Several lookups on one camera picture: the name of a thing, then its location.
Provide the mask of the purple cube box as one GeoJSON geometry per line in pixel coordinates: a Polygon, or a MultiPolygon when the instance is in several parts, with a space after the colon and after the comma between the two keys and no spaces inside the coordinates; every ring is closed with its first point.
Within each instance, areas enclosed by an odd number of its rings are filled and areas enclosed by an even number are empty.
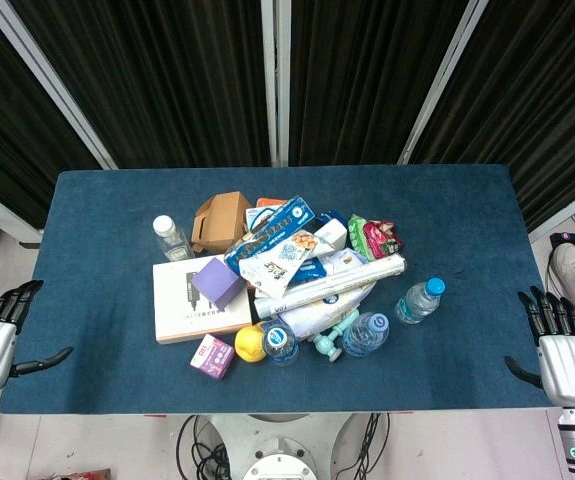
{"type": "Polygon", "coordinates": [[[219,311],[224,311],[245,287],[245,281],[218,257],[209,260],[192,277],[191,284],[219,311]]]}

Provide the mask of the white shoe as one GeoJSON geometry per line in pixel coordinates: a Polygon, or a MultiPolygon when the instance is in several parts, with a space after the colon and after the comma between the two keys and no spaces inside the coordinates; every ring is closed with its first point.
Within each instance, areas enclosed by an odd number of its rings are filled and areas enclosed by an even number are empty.
{"type": "Polygon", "coordinates": [[[553,251],[553,271],[566,297],[575,304],[575,245],[563,243],[553,251]]]}

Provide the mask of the white carton with blue print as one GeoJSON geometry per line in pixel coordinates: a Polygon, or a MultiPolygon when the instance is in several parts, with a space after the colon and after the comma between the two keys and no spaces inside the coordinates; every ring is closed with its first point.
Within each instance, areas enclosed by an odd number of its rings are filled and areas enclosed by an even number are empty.
{"type": "Polygon", "coordinates": [[[322,212],[316,217],[315,225],[315,235],[329,243],[335,250],[346,247],[348,224],[339,212],[333,209],[322,212]]]}

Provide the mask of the white flat electronics box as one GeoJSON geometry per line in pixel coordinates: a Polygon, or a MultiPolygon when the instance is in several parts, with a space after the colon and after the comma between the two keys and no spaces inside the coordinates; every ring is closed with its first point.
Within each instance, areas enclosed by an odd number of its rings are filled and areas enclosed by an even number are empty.
{"type": "Polygon", "coordinates": [[[152,266],[155,337],[159,344],[224,335],[252,324],[248,295],[243,289],[222,311],[191,283],[212,259],[207,256],[152,266]]]}

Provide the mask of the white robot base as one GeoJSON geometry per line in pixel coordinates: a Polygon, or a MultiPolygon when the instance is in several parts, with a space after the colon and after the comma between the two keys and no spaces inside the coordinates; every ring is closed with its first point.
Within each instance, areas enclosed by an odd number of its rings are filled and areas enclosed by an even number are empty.
{"type": "Polygon", "coordinates": [[[332,480],[332,454],[350,413],[214,414],[232,480],[332,480]]]}

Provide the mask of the light teal dumbbell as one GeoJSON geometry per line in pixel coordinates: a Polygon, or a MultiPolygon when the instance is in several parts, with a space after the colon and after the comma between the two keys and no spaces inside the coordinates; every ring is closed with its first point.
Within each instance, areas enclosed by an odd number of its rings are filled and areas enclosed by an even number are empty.
{"type": "Polygon", "coordinates": [[[342,349],[336,345],[336,340],[341,338],[345,330],[351,326],[359,316],[359,311],[354,308],[340,316],[328,333],[318,333],[311,336],[308,341],[315,346],[318,353],[325,356],[331,363],[335,362],[342,354],[342,349]]]}

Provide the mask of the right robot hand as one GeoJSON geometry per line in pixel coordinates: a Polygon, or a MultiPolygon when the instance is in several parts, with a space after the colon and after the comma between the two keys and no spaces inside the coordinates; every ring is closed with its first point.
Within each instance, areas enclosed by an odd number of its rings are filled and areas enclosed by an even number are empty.
{"type": "Polygon", "coordinates": [[[517,379],[542,390],[562,408],[575,408],[575,307],[565,297],[557,297],[532,286],[531,293],[517,293],[524,307],[539,371],[523,369],[511,356],[505,365],[517,379]]]}

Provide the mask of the green and red snack packet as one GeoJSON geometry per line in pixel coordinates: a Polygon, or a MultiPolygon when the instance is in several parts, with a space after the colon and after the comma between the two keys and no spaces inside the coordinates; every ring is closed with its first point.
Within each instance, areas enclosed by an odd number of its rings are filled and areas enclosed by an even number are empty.
{"type": "Polygon", "coordinates": [[[390,221],[367,220],[353,214],[348,220],[348,236],[351,248],[368,261],[397,254],[403,248],[390,221]]]}

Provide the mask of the blue table cloth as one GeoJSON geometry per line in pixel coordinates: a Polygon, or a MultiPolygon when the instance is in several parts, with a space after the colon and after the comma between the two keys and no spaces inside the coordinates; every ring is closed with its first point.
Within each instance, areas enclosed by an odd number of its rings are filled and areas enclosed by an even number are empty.
{"type": "Polygon", "coordinates": [[[34,270],[43,287],[19,337],[20,361],[65,347],[60,365],[6,385],[9,414],[312,413],[544,407],[506,356],[537,355],[518,293],[540,284],[521,209],[502,165],[69,171],[56,184],[34,270]],[[209,197],[302,197],[395,224],[406,271],[363,302],[392,314],[416,282],[441,277],[439,309],[394,323],[384,346],[330,362],[306,347],[280,367],[234,361],[215,380],[190,364],[197,343],[154,331],[152,229],[160,214],[189,227],[209,197]]]}

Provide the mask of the small bottle blue label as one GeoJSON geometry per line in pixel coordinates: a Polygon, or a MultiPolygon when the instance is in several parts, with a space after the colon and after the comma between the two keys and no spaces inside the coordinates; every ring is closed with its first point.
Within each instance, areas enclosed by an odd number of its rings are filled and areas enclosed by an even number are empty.
{"type": "Polygon", "coordinates": [[[262,347],[271,362],[278,366],[288,366],[298,356],[298,341],[292,329],[280,319],[261,323],[263,331],[262,347]]]}

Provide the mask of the brown cardboard box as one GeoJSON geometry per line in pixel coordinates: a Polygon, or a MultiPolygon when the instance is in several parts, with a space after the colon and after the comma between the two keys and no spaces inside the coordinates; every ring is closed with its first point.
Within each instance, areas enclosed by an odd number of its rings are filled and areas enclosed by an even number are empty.
{"type": "Polygon", "coordinates": [[[191,245],[196,253],[225,253],[245,234],[245,214],[250,202],[240,191],[220,193],[197,210],[191,245]]]}

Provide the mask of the blue white snack bag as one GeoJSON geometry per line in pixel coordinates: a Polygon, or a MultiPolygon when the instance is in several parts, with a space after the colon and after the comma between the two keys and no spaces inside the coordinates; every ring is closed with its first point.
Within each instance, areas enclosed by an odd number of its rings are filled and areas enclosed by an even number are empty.
{"type": "Polygon", "coordinates": [[[282,204],[253,232],[243,236],[224,255],[224,262],[236,274],[241,260],[274,248],[314,219],[314,211],[300,196],[282,204]]]}

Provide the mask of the yellow lemon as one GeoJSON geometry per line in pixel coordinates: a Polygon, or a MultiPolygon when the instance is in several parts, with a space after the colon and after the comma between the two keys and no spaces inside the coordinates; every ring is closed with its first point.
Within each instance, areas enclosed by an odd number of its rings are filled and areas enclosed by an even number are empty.
{"type": "Polygon", "coordinates": [[[234,349],[239,358],[247,363],[257,363],[266,357],[263,348],[263,329],[259,325],[241,328],[235,336],[234,349]]]}

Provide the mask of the blue-capped water bottle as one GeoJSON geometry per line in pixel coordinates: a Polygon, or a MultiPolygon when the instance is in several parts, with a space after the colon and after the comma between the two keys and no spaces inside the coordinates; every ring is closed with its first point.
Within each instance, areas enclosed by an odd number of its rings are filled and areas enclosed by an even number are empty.
{"type": "Polygon", "coordinates": [[[425,282],[413,285],[396,305],[396,318],[408,325],[419,324],[437,310],[446,290],[445,282],[431,277],[425,282]]]}

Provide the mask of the small pink purple box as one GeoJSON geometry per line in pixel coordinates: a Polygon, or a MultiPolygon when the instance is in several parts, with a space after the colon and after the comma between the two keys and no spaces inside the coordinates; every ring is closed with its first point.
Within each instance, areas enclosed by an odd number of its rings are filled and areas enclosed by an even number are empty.
{"type": "Polygon", "coordinates": [[[213,379],[220,380],[226,374],[234,355],[232,346],[206,334],[193,355],[190,366],[213,379]]]}

